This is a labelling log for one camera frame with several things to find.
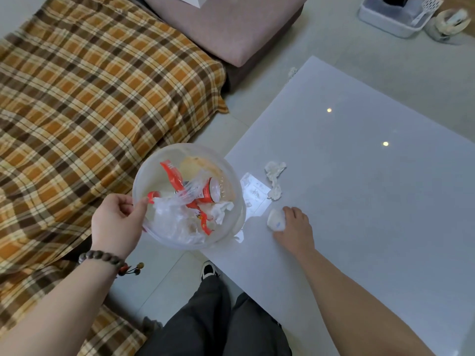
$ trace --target person's left hand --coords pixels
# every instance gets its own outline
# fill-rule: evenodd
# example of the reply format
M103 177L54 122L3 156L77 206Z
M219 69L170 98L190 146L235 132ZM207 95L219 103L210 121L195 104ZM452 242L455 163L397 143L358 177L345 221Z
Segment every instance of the person's left hand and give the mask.
M131 196L107 195L92 215L91 249L126 259L139 242L147 206L147 197L134 206Z

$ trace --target transparent plastic bin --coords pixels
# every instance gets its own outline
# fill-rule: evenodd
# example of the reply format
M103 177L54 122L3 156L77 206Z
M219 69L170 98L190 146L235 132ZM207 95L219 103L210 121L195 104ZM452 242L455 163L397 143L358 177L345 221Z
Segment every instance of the transparent plastic bin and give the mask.
M160 162L170 160L171 163L179 167L181 161L188 156L201 157L208 161L211 161L216 167L218 167L229 180L233 187L236 199L234 202L234 208L231 211L226 211L226 217L224 218L222 225L217 225L215 230L210 236L206 237L204 243L201 244L182 244L177 240L167 237L167 235L161 235L153 230L153 217L155 215L155 209L153 205L148 206L145 221L143 227L153 238L167 247L180 250L198 250L210 246L223 237L237 233L243 225L238 224L241 222L241 214L246 212L244 207L244 198L242 196L241 183L239 182L231 165L224 160L215 151L208 149L204 146L181 143L166 146L163 149L159 149L150 155L146 161L140 167L137 176L134 179L134 185L132 188L132 197L134 203L140 200L142 197L147 196L150 191L160 191L164 185L168 185L169 191L174 192L166 172L160 165Z
M359 7L358 17L383 31L397 37L408 38L422 30L433 13L425 14L415 26L412 20L422 11L424 0L408 0L404 7L386 4L383 0L364 0Z

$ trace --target forearm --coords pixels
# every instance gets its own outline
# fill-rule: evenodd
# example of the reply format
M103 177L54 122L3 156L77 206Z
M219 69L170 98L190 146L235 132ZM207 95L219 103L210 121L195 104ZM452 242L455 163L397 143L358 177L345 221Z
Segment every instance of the forearm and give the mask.
M318 251L297 258L341 356L434 355L408 325Z
M110 263L84 261L0 340L0 355L77 355L116 275Z

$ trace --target tile floor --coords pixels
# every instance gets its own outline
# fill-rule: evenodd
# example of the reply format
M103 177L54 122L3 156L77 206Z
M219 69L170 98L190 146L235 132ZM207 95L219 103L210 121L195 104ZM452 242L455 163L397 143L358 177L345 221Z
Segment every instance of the tile floor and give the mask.
M43 1L5 1L0 35L18 27ZM288 81L290 69L311 55L475 141L475 40L447 46L424 33L399 39L360 22L360 3L308 0L287 35L226 97L230 114L216 115L194 142L226 155ZM146 263L142 275L118 278L111 296L131 317L148 315L165 323L198 287L203 256L166 249L144 235L130 256L136 261ZM227 282L236 298L239 287Z

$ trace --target leg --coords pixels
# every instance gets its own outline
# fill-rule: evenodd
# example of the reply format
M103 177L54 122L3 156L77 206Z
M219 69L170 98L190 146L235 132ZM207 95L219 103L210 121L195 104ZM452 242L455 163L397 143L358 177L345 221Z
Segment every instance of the leg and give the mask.
M291 356L282 328L245 293L234 306L223 356Z
M216 274L205 274L198 291L165 325L151 335L138 356L221 355L231 315L229 292Z

